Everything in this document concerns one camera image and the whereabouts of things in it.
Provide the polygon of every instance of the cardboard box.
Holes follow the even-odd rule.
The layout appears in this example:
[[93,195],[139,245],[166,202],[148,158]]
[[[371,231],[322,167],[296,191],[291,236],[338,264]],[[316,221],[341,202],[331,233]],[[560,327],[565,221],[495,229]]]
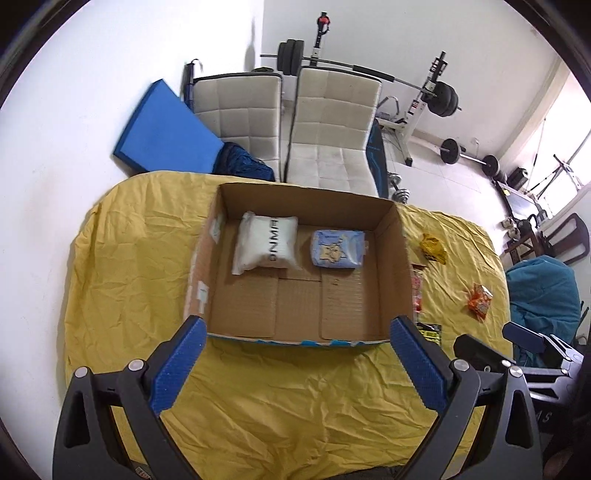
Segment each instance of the cardboard box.
[[[232,275],[242,215],[298,217],[301,270],[255,268]],[[363,230],[361,268],[316,267],[310,238],[323,228]],[[199,237],[185,317],[209,335],[261,343],[358,345],[389,341],[390,320],[413,318],[411,267],[402,223],[390,200],[272,183],[219,186]]]

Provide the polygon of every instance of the yellow cloth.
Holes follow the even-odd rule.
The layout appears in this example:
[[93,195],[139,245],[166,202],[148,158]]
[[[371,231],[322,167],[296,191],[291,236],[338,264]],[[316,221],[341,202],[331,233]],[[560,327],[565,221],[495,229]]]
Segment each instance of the yellow cloth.
[[[75,242],[65,317],[66,375],[147,358],[182,322],[191,255],[207,207],[232,177],[156,172],[114,187],[90,212]],[[476,225],[401,206],[411,261],[425,263],[423,232],[438,237],[447,265],[424,273],[423,321],[443,325],[443,349],[471,333],[511,353],[505,276]],[[484,324],[467,311],[469,289],[494,294]],[[141,459],[120,408],[132,458]],[[435,419],[389,344],[359,348],[264,346],[208,339],[174,407],[162,419],[207,479],[320,479],[404,463]],[[462,447],[476,431],[473,421]]]

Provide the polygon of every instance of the white pillow-shaped package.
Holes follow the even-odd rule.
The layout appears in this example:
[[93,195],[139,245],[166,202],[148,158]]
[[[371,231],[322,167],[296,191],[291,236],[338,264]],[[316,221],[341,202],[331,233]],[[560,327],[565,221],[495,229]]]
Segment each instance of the white pillow-shaped package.
[[296,261],[297,217],[273,218],[246,212],[238,228],[232,274],[255,267],[300,268]]

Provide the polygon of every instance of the wrinkled fabric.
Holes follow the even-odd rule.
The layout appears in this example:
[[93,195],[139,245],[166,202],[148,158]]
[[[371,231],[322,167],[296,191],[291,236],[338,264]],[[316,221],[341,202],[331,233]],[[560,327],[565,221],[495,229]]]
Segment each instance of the wrinkled fabric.
[[[506,272],[511,321],[534,332],[573,341],[579,327],[581,304],[574,271],[547,255],[523,260]],[[514,348],[514,358],[525,367],[546,367],[539,355]]]
[[[65,316],[66,377],[147,358],[181,325],[189,265],[216,187],[255,181],[158,171],[114,187],[74,243]],[[447,265],[424,272],[422,321],[443,325],[442,345],[471,333],[509,355],[505,276],[486,233],[442,213],[399,205],[412,262],[426,263],[423,232],[445,244]],[[494,294],[486,322],[466,308],[473,283]],[[115,408],[133,459],[141,460]],[[460,450],[476,433],[473,416]],[[308,480],[406,462],[436,414],[427,410],[389,344],[268,346],[208,339],[164,424],[204,480]]]

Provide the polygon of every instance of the blue foam pad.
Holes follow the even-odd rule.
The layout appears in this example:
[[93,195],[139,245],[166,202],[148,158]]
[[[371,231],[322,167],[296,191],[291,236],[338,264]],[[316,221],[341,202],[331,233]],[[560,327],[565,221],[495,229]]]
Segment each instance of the blue foam pad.
[[223,142],[166,85],[154,82],[113,154],[133,169],[211,173]]
[[445,379],[423,347],[398,319],[390,323],[390,345],[398,355],[423,404],[441,415],[447,407]]
[[163,410],[168,410],[173,406],[205,346],[206,339],[205,322],[202,319],[197,319],[154,377],[150,390],[150,407],[156,415],[160,415]]

